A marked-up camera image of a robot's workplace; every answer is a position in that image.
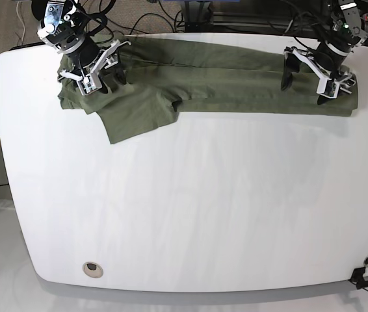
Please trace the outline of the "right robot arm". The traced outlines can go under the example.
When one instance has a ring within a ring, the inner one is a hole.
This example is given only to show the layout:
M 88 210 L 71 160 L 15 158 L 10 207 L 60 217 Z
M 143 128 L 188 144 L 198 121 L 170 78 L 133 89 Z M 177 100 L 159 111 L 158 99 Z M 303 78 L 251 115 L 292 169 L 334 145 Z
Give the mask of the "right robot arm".
M 95 41 L 102 30 L 109 30 L 107 13 L 115 1 L 98 12 L 88 13 L 79 1 L 33 1 L 31 10 L 40 22 L 37 35 L 43 43 L 65 55 L 71 66 L 58 73 L 58 80 L 73 81 L 81 95 L 105 93 L 102 71 L 111 71 L 119 85 L 126 84 L 119 49 L 129 45 L 109 31 L 109 38 Z

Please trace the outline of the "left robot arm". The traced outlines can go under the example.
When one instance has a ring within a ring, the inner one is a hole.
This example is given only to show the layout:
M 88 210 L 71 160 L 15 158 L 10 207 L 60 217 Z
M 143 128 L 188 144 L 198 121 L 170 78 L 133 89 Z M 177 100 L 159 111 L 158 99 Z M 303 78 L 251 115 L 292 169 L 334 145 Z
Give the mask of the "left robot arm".
M 305 64 L 319 79 L 316 93 L 320 105 L 352 93 L 356 76 L 343 62 L 368 38 L 365 17 L 355 1 L 338 1 L 332 6 L 330 18 L 328 23 L 315 17 L 313 30 L 319 42 L 316 48 L 286 47 L 283 53 L 281 90 L 292 86 L 293 74 Z

